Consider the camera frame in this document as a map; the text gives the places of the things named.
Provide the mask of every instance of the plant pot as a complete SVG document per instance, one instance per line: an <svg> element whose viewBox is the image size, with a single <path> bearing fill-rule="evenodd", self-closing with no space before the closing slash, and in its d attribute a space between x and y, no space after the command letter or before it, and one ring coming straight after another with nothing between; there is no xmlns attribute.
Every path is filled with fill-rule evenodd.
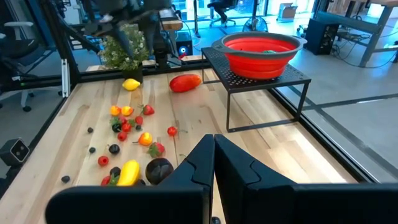
<svg viewBox="0 0 398 224"><path fill-rule="evenodd" d="M122 70L122 75L124 79L133 78L139 83L142 83L144 80L142 77L142 65L138 66L135 70Z"/></svg>

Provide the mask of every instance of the wooden tabletop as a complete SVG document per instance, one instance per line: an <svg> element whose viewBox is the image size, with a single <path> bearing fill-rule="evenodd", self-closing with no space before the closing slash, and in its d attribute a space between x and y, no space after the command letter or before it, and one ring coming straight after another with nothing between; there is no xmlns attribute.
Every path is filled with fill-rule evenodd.
<svg viewBox="0 0 398 224"><path fill-rule="evenodd" d="M189 73L201 74L201 71ZM164 157L174 167L183 161L183 155L188 155L203 135L218 133L296 182L354 182L298 123L227 133L226 91L222 84L201 85L186 93L172 93L169 81L180 74L144 77L143 85L135 91L123 89L123 80L78 84L1 199L0 223L44 224L44 209L53 194L76 185L99 185L112 167L121 167L131 159L140 163L141 176L148 183L144 172L151 158L146 147L132 143L142 132L133 131L127 141L119 142L109 125L111 105L132 106L134 115L140 112L138 105L152 105L155 114L145 117L142 128L165 146ZM205 75L206 79L216 78L212 69L206 69ZM232 126L285 118L290 118L288 112L264 91L239 93L232 97ZM169 126L188 132L171 138L166 133ZM87 133L89 127L94 129L91 134ZM112 156L108 152L111 144L119 144L121 153ZM90 147L96 148L94 154L88 152ZM102 155L110 158L106 167L97 164ZM64 175L71 178L67 184L60 180ZM213 215L225 223L216 182Z"/></svg>

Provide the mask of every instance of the yellow lemon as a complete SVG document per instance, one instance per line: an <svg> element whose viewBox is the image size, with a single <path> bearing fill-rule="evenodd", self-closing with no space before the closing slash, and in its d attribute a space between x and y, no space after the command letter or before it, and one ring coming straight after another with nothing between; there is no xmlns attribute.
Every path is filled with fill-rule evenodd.
<svg viewBox="0 0 398 224"><path fill-rule="evenodd" d="M122 86L129 91L133 91L135 90L137 87L139 87L140 83L137 82L137 80L132 79L132 78L128 78L124 81L124 83L122 84Z"/></svg>

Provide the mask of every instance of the cable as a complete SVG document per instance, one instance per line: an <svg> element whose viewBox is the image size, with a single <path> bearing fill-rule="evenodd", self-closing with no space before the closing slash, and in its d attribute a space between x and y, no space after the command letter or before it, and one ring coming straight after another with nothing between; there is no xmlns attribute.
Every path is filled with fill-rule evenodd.
<svg viewBox="0 0 398 224"><path fill-rule="evenodd" d="M196 43L196 44L193 44L193 40L192 40L192 34L191 34L191 29L189 28L189 26L188 26L188 24L186 23L186 22L184 22L184 21L182 21L186 26L187 26L187 29L188 29L188 31L189 31L189 36L190 36L190 38L191 38L191 42L192 42L192 47L194 48L194 49L196 49L197 51L201 51L200 49L198 49L196 46L197 45L199 45L200 44L200 42L201 42L201 38L199 38L199 37L195 37L195 38L197 38L197 39L199 39L199 42L198 43Z"/></svg>
<svg viewBox="0 0 398 224"><path fill-rule="evenodd" d="M160 13L157 13L157 15L158 15L158 17L159 17L160 24L162 25L162 29L165 31L166 36L167 36L167 38L169 39L169 41L170 41L170 43L171 43L172 52L171 52L170 54L172 55L172 57L175 57L175 58L179 59L179 58L174 54L174 52L176 52L176 50L174 49L174 44L173 44L173 42L172 42L172 39L171 39L169 33L167 32L167 30L164 29L163 21L160 19ZM181 59L179 59L179 60L181 61L181 63L187 64L184 60L181 60Z"/></svg>
<svg viewBox="0 0 398 224"><path fill-rule="evenodd" d="M356 43L353 45L353 47L351 48L351 50L348 52L347 56L346 56L345 58L341 58L341 57L340 57L340 47L339 47L338 45L335 44L335 45L334 45L335 49L334 49L334 52L333 52L333 56L336 57L337 59L342 60L344 63L346 63L346 64L348 64L348 65L351 65L351 66L354 66L354 67L360 67L360 66L358 66L358 65L354 65L354 64L352 64L352 63L349 63L349 62L347 62L347 61L345 60L345 59L347 59L348 56L351 54L351 52L353 51L353 49L355 48L355 46L356 46ZM363 68L381 68L381 67L387 65L389 62L391 62L391 59L393 59L397 54L398 54L398 52L396 52L394 55L392 55L392 57L391 57L386 63L384 63L384 64L382 64L382 65L374 66L374 67L363 67Z"/></svg>

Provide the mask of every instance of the orange pepper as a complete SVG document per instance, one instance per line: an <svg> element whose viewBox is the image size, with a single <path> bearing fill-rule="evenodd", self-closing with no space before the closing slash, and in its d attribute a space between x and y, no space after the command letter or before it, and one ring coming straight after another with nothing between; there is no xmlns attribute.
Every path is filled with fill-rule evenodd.
<svg viewBox="0 0 398 224"><path fill-rule="evenodd" d="M149 133L143 133L139 137L138 142L133 143L139 143L142 146L150 146L152 144L152 135Z"/></svg>
<svg viewBox="0 0 398 224"><path fill-rule="evenodd" d="M118 106L111 106L110 112L111 112L111 115L117 116L120 114L121 109Z"/></svg>
<svg viewBox="0 0 398 224"><path fill-rule="evenodd" d="M123 106L122 107L122 114L124 116L130 116L134 110L130 106Z"/></svg>

